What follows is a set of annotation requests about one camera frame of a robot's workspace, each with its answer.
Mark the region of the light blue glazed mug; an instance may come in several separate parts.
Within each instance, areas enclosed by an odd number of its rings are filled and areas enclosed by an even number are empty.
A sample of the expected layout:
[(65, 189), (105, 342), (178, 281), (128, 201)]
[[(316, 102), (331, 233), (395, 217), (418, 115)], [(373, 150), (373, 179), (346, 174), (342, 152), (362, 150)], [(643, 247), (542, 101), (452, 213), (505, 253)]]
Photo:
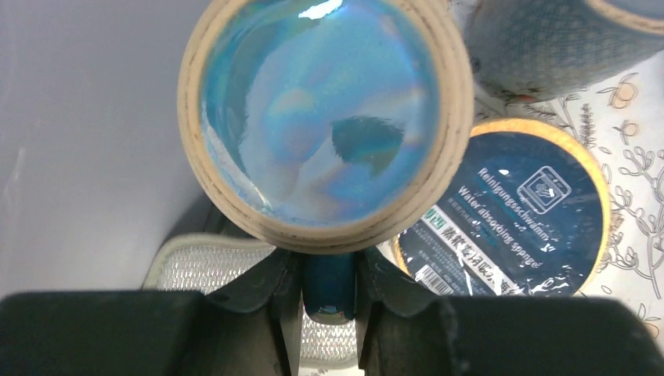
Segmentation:
[(443, 1), (213, 1), (177, 88), (200, 186), (246, 233), (305, 255), (305, 311), (331, 325), (355, 315), (352, 254), (449, 186), (472, 107)]

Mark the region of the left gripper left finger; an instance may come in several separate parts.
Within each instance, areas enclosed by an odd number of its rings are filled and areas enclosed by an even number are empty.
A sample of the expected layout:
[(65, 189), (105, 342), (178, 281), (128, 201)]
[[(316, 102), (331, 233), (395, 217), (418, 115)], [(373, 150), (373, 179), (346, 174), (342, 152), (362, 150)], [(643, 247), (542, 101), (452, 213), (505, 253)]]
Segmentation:
[(1, 302), (4, 375), (295, 375), (301, 255), (279, 249), (208, 295), (49, 291)]

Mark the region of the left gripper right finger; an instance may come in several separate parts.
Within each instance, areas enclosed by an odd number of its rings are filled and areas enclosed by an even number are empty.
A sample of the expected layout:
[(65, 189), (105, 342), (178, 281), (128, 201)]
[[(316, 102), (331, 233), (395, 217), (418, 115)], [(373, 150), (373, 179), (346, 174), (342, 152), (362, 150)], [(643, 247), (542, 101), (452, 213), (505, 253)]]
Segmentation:
[(651, 335), (605, 298), (438, 296), (376, 248), (355, 255), (368, 375), (660, 375)]

